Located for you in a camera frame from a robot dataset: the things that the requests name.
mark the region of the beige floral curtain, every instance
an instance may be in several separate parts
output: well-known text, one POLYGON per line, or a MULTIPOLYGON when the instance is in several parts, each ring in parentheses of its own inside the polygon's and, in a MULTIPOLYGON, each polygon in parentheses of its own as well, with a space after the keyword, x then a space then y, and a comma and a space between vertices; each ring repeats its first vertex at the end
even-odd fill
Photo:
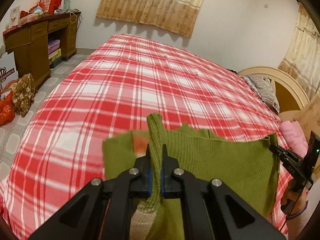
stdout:
POLYGON ((101 0, 97 17, 150 24, 191 37, 203 0, 101 0))
POLYGON ((296 79, 309 99, 320 92, 319 32, 301 5, 293 39, 279 69, 296 79))

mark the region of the mattress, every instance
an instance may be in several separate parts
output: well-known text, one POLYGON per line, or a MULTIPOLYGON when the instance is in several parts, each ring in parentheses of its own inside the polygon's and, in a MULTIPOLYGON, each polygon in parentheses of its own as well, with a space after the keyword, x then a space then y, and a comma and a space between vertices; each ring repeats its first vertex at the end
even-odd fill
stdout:
MULTIPOLYGON (((26 129, 0 184, 0 215, 14 234, 27 239, 92 178, 105 179, 102 141, 147 129, 153 112, 162 115, 166 129, 186 122, 234 141, 276 132, 287 148, 279 117, 237 74, 183 49, 116 35, 57 86, 26 129)), ((278 229, 289 179, 281 166, 267 218, 278 229)))

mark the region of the hand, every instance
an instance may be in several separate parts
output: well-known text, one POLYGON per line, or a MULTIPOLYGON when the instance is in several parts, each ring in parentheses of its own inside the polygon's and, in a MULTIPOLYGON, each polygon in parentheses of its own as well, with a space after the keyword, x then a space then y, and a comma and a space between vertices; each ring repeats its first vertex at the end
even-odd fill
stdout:
POLYGON ((284 191, 283 197, 281 198, 281 205, 285 205, 287 203, 287 199, 290 199, 292 201, 297 201, 292 212, 291 212, 291 215, 294 215, 294 214, 299 213, 300 211, 302 211, 305 208, 306 201, 307 201, 307 191, 306 191, 306 188, 303 188, 303 189, 299 190, 298 192, 293 192, 292 185, 293 185, 293 179, 289 181, 288 186, 284 191))

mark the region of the beige headboard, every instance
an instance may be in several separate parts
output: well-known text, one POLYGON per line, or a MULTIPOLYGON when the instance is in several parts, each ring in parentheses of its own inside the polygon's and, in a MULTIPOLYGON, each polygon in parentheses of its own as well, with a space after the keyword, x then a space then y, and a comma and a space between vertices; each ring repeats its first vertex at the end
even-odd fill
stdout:
POLYGON ((298 82, 277 68, 271 67, 251 67, 238 73, 240 76, 249 74, 267 75, 271 80, 272 89, 279 101, 280 112, 301 110, 308 102, 309 98, 298 82))

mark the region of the green sweater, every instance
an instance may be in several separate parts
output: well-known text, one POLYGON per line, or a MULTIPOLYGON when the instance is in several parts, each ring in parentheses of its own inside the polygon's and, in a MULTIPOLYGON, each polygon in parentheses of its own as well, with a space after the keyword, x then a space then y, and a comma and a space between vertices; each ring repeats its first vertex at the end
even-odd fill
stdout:
MULTIPOLYGON (((276 198, 279 161, 268 148, 270 143, 277 145, 276 134, 252 142, 234 142, 218 137, 210 130, 194 130, 188 125, 178 130, 166 130, 157 113, 150 114, 147 122, 153 166, 152 195, 139 203, 136 211, 139 215, 135 223, 132 221, 137 227, 149 224, 147 239, 184 239, 180 200, 160 198, 163 144, 167 145, 168 155, 177 158, 179 166, 196 178, 222 179, 261 215, 270 214, 276 198)), ((132 133, 135 132, 103 142, 107 179, 133 167, 136 156, 132 133)))

